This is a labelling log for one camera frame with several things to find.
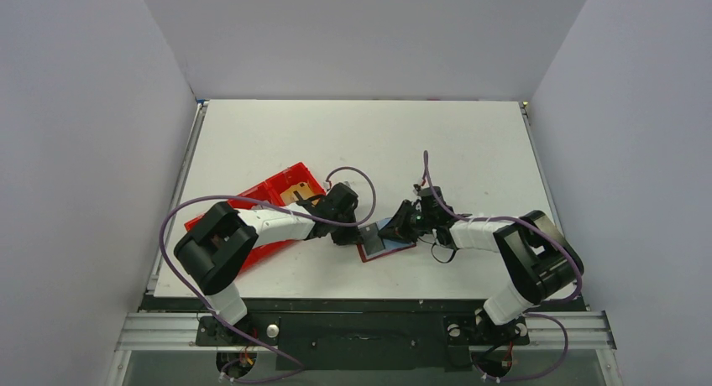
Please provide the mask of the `red leather card holder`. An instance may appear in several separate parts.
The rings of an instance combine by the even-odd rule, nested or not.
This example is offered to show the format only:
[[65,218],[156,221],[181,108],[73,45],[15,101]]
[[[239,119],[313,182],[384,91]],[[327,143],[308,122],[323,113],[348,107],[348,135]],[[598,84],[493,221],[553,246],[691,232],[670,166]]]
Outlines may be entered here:
[[399,251],[414,248],[416,246],[416,243],[403,243],[400,241],[382,238],[378,232],[389,221],[390,218],[384,218],[375,223],[359,228],[361,240],[357,245],[357,248],[360,259],[363,263],[367,263]]

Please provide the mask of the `dark green VIP credit card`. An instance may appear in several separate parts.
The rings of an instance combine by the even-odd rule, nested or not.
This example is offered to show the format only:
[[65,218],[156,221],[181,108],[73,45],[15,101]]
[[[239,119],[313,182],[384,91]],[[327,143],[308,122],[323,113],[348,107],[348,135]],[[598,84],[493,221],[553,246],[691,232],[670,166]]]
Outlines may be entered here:
[[359,245],[359,253],[363,260],[376,258],[385,251],[383,239],[379,236],[377,223],[371,223],[359,228],[363,243]]

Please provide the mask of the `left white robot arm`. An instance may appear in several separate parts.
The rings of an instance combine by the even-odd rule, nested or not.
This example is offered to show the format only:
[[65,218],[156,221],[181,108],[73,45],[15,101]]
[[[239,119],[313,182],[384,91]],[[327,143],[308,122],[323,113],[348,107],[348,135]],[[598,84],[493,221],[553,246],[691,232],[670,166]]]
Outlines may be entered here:
[[325,236],[337,244],[355,243],[358,195],[337,183],[325,195],[302,199],[278,210],[213,205],[174,246],[174,256],[196,283],[215,316],[230,325],[248,313],[236,278],[255,248]]

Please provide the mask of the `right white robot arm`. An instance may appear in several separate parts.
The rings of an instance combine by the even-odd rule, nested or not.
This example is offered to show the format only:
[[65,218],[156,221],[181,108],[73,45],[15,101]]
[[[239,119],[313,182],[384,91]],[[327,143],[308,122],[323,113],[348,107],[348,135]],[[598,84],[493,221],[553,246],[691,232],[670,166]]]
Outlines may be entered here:
[[580,257],[543,211],[519,217],[460,215],[444,202],[437,186],[420,189],[416,201],[403,201],[378,234],[398,243],[416,243],[432,234],[439,245],[454,252],[499,254],[510,280],[476,314],[495,326],[508,324],[566,286],[579,284],[584,274]]

